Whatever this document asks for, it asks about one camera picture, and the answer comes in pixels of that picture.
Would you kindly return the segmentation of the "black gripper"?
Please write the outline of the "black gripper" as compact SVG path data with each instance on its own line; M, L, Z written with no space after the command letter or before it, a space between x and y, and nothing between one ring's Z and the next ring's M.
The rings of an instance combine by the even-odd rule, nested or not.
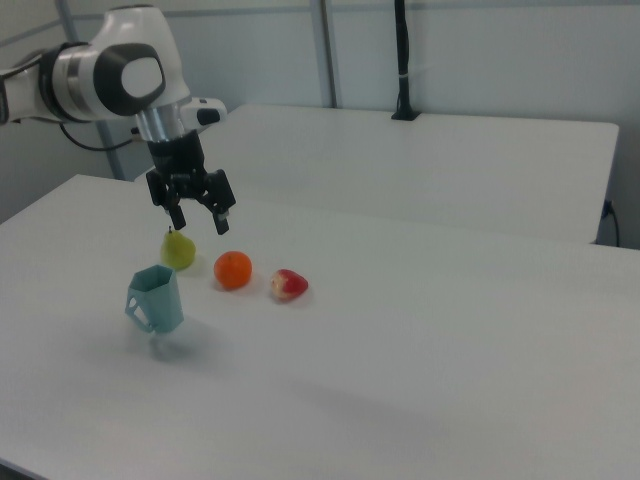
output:
M180 198L197 199L212 215L218 235L229 230L229 210L236 204L224 170L207 173L195 130L172 140L148 142L154 169L146 173L152 203L169 215L173 228L186 226Z

